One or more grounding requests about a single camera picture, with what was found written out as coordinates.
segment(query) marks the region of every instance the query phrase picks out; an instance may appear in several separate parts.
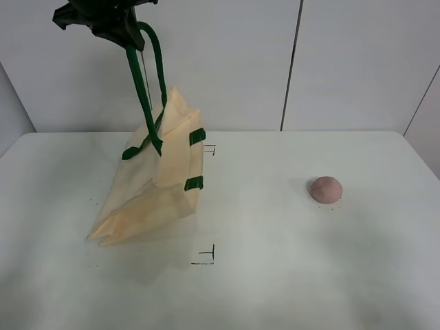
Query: green strap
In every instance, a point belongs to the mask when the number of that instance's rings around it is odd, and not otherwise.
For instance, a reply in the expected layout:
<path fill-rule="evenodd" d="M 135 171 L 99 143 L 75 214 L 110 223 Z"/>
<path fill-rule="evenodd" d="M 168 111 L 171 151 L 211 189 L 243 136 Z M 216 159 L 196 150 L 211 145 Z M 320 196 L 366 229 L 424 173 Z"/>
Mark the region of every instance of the green strap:
<path fill-rule="evenodd" d="M 156 123 L 155 123 L 156 130 L 159 129 L 163 117 L 164 117 L 164 110 L 162 110 L 162 112 L 159 114 L 159 117 L 157 117 L 157 119 L 156 119 Z M 122 154 L 122 160 L 129 160 L 132 157 L 136 156 L 150 142 L 151 142 L 151 137 L 148 134 L 146 136 L 146 138 L 144 139 L 144 141 L 142 142 L 142 144 L 139 146 L 139 148 L 136 146 L 132 146 L 132 147 L 128 148 L 126 151 L 124 151 L 124 153 Z"/>
<path fill-rule="evenodd" d="M 200 128 L 190 133 L 190 146 L 206 139 L 206 132 Z"/>
<path fill-rule="evenodd" d="M 145 31 L 148 34 L 148 37 L 151 39 L 151 45 L 153 46 L 154 57 L 156 60 L 157 76 L 159 79 L 160 91 L 162 95 L 162 106 L 165 109 L 167 95 L 166 95 L 166 86 L 165 86 L 165 78 L 164 78 L 164 64 L 162 62 L 162 52 L 160 50 L 159 39 L 157 38 L 157 35 L 154 32 L 154 30 L 147 23 L 137 22 L 137 26 L 139 27 L 140 30 Z M 151 114 L 149 98 L 146 94 L 144 79 L 142 78 L 142 72 L 140 70 L 139 60 L 136 54 L 136 49 L 132 46 L 128 46 L 126 49 L 126 56 L 129 60 L 131 75 L 133 76 L 137 96 L 139 98 L 140 104 L 142 106 L 142 110 L 144 112 L 146 127 L 148 129 L 148 135 L 139 147 L 132 146 L 131 148 L 127 149 L 122 154 L 122 159 L 129 160 L 132 157 L 136 156 L 150 142 L 155 147 L 157 153 L 159 153 L 159 155 L 162 155 L 163 141 L 159 139 L 159 136 L 157 135 L 157 130 L 159 129 L 160 123 L 162 122 L 164 110 L 162 110 L 159 117 L 156 119 L 156 123 L 154 123 L 153 116 Z"/>
<path fill-rule="evenodd" d="M 162 98 L 162 106 L 165 109 L 166 101 L 168 100 L 166 96 L 166 85 L 165 85 L 165 77 L 164 77 L 164 63 L 162 61 L 162 52 L 160 50 L 160 43 L 159 39 L 156 35 L 156 32 L 154 32 L 153 28 L 149 26 L 147 23 L 144 22 L 137 22 L 137 27 L 146 32 L 148 34 L 148 37 L 151 40 L 151 45 L 153 46 L 154 51 L 154 58 L 156 60 L 156 70 L 157 70 L 157 77 L 159 80 L 159 86 L 160 86 L 160 93 Z"/>
<path fill-rule="evenodd" d="M 204 177 L 202 175 L 186 180 L 185 191 L 196 188 L 200 188 L 200 190 L 204 188 Z"/>

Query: white table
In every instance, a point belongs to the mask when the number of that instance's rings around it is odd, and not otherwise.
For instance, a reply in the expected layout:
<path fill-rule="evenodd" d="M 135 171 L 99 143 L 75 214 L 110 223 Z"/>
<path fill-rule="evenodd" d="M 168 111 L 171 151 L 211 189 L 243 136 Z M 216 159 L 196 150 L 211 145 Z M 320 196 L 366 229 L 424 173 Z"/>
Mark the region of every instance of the white table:
<path fill-rule="evenodd" d="M 440 329 L 440 181 L 402 136 L 209 133 L 197 214 L 98 247 L 128 137 L 28 134 L 0 158 L 1 330 Z M 338 203 L 309 196 L 321 175 Z"/>

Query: green bag handle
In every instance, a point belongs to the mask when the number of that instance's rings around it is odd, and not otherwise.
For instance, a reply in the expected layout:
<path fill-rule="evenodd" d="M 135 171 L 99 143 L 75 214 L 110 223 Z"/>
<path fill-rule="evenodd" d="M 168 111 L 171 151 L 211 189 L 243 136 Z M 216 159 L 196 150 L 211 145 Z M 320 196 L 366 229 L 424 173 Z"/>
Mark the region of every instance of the green bag handle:
<path fill-rule="evenodd" d="M 200 189 L 202 190 L 204 188 L 204 177 L 202 175 L 198 177 L 191 177 L 190 179 L 186 180 L 184 190 L 188 191 L 191 189 Z"/>
<path fill-rule="evenodd" d="M 122 154 L 122 160 L 129 160 L 132 157 L 136 156 L 150 142 L 153 144 L 159 156 L 162 155 L 163 141 L 159 139 L 159 136 L 157 135 L 157 131 L 160 127 L 160 123 L 162 122 L 162 118 L 164 117 L 166 101 L 168 100 L 168 97 L 166 95 L 162 52 L 160 50 L 159 39 L 157 38 L 157 35 L 154 32 L 153 28 L 144 22 L 137 22 L 137 26 L 139 27 L 140 30 L 145 31 L 148 34 L 148 37 L 151 40 L 151 45 L 153 46 L 163 109 L 162 112 L 159 114 L 159 117 L 156 119 L 156 123 L 154 123 L 153 114 L 151 113 L 151 107 L 149 103 L 149 97 L 146 94 L 144 79 L 142 78 L 142 72 L 140 70 L 140 64 L 138 60 L 138 55 L 136 54 L 136 49 L 133 46 L 128 46 L 126 49 L 126 57 L 129 60 L 129 66 L 131 70 L 131 75 L 133 77 L 133 81 L 135 83 L 137 96 L 139 98 L 142 110 L 144 112 L 146 127 L 148 129 L 148 135 L 139 147 L 132 146 L 131 148 L 128 148 L 126 151 L 124 151 L 124 153 Z"/>

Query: fabric bag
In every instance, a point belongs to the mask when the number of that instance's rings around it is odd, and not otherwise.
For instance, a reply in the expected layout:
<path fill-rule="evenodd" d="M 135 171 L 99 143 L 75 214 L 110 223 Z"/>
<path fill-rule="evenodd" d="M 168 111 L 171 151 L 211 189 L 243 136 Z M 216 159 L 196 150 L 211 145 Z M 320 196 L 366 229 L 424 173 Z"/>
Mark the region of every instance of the fabric bag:
<path fill-rule="evenodd" d="M 109 196 L 89 239 L 110 245 L 145 234 L 195 212 L 203 188 L 200 111 L 190 108 L 172 89 L 167 96 L 159 41 L 149 25 L 139 22 L 155 53 L 162 104 L 151 111 L 134 48 L 127 58 L 146 123 L 131 136 Z"/>

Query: clay ball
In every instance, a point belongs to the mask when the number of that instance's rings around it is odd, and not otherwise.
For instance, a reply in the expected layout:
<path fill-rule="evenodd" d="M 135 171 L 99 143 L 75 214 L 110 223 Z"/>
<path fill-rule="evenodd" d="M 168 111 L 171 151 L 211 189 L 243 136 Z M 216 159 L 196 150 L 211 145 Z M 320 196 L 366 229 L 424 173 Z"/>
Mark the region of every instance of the clay ball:
<path fill-rule="evenodd" d="M 320 203 L 332 204 L 342 196 L 342 186 L 334 177 L 319 177 L 310 188 L 310 195 Z"/>

